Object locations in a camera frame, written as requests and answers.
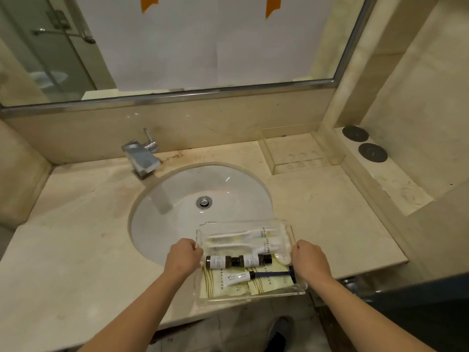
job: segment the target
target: chrome faucet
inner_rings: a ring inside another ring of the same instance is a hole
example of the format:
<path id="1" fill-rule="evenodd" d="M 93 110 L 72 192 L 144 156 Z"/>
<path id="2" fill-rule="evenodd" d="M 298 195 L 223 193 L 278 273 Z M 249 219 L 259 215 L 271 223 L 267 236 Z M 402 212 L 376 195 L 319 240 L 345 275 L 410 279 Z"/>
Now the chrome faucet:
<path id="1" fill-rule="evenodd" d="M 121 147 L 140 180 L 144 180 L 161 165 L 161 160 L 152 154 L 158 152 L 160 148 L 152 140 L 148 130 L 144 129 L 144 132 L 148 137 L 147 143 L 140 144 L 133 140 Z"/>

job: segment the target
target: countertop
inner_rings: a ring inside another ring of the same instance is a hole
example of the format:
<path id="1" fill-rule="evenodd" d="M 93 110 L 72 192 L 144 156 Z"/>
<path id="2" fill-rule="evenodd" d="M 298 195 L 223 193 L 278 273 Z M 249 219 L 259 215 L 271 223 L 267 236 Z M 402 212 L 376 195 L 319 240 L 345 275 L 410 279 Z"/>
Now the countertop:
<path id="1" fill-rule="evenodd" d="M 198 163 L 228 163 L 257 176 L 270 192 L 274 214 L 290 221 L 296 239 L 322 247 L 335 278 L 407 261 L 340 165 L 273 176 L 257 142 L 158 157 L 163 165 L 142 182 L 126 158 L 54 169 L 0 261 L 2 351 L 84 343 L 142 293 L 163 267 L 133 246 L 131 207 L 158 177 Z M 178 293 L 160 328 L 226 307 L 199 307 L 193 297 Z"/>

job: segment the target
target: gray shoe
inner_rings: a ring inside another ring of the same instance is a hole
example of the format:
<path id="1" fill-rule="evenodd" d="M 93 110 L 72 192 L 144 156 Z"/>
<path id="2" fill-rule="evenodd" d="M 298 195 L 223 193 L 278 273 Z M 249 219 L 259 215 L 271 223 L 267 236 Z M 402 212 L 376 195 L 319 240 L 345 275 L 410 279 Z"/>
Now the gray shoe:
<path id="1" fill-rule="evenodd" d="M 292 344 L 293 326 L 291 317 L 279 317 L 270 329 L 265 352 L 286 352 Z"/>

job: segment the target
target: tile floor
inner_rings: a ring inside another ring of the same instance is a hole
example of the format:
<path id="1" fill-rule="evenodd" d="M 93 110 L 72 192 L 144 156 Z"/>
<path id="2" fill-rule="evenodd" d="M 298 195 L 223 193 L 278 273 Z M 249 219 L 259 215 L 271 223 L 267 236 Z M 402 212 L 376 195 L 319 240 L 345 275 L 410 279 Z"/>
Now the tile floor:
<path id="1" fill-rule="evenodd" d="M 275 297 L 223 311 L 151 345 L 147 352 L 263 352 L 276 317 L 295 320 L 291 352 L 331 352 L 311 297 Z"/>

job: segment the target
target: round black coaster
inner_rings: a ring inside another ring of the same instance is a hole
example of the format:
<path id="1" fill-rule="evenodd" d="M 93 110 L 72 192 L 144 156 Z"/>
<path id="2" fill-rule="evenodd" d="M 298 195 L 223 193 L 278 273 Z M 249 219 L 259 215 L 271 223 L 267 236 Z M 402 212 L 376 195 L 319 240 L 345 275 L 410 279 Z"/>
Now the round black coaster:
<path id="1" fill-rule="evenodd" d="M 363 155 L 366 159 L 376 162 L 382 163 L 387 159 L 387 152 L 383 147 L 378 146 L 377 144 L 373 143 L 362 143 L 358 147 L 358 151 L 361 155 Z"/>
<path id="2" fill-rule="evenodd" d="M 345 126 L 342 129 L 342 133 L 345 137 L 355 142 L 365 142 L 369 137 L 368 132 L 358 126 Z"/>

